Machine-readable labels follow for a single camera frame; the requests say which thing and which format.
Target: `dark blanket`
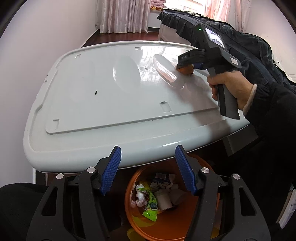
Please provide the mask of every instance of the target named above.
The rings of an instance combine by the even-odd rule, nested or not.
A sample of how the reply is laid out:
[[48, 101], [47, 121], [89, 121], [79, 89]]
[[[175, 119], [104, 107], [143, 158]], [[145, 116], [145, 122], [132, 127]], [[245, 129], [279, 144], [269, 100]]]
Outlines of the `dark blanket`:
[[295, 84], [274, 64], [271, 48], [262, 38], [236, 31], [228, 23], [189, 12], [168, 9], [162, 11], [157, 18], [162, 24], [176, 29], [181, 38], [190, 41], [191, 45], [197, 48], [200, 46], [195, 26], [199, 23], [206, 25], [222, 36], [229, 53], [240, 60], [240, 71], [252, 84], [269, 87], [272, 82], [277, 82], [296, 94]]

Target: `black sleeve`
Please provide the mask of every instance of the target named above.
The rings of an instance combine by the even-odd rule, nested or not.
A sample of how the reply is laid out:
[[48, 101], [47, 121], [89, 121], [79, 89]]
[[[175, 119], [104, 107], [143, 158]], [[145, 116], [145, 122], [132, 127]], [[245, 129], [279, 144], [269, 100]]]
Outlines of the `black sleeve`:
[[287, 154], [296, 149], [296, 95], [273, 83], [258, 85], [253, 103], [245, 116], [255, 126], [258, 136], [273, 148]]

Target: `pink curtain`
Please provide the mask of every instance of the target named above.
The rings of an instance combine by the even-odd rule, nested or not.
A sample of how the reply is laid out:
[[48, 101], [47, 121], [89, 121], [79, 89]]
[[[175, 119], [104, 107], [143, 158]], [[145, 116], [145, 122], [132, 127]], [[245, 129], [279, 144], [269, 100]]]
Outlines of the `pink curtain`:
[[151, 0], [103, 0], [100, 33], [147, 32]]
[[205, 16], [222, 22], [227, 22], [231, 0], [206, 0]]
[[252, 6], [252, 0], [235, 0], [235, 30], [244, 32]]

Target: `scanner handle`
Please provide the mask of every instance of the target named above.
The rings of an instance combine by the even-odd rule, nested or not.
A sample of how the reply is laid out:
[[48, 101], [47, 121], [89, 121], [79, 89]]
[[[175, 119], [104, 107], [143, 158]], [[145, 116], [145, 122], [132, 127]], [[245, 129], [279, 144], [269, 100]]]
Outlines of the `scanner handle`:
[[[215, 68], [207, 69], [210, 76], [223, 73], [225, 71], [217, 71]], [[237, 107], [237, 99], [229, 92], [225, 85], [217, 85], [218, 90], [218, 106], [220, 107], [220, 114], [232, 119], [239, 120], [239, 112]]]

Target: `metal screw cap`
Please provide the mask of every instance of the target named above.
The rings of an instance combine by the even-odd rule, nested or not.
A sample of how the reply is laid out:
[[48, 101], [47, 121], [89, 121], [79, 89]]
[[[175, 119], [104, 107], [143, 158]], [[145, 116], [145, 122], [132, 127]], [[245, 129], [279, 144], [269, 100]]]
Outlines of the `metal screw cap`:
[[236, 174], [236, 173], [234, 173], [232, 176], [233, 176], [233, 178], [236, 179], [236, 180], [239, 180], [239, 179], [240, 179], [240, 175], [238, 175], [238, 174]]
[[209, 170], [207, 167], [203, 167], [203, 168], [202, 168], [202, 172], [203, 172], [203, 173], [209, 173], [210, 170]]
[[62, 173], [59, 173], [58, 175], [56, 175], [57, 179], [62, 179], [63, 177], [64, 177], [64, 174], [62, 174]]
[[95, 172], [96, 171], [96, 168], [95, 167], [89, 167], [88, 169], [87, 169], [87, 172], [88, 173], [93, 173], [93, 172]]

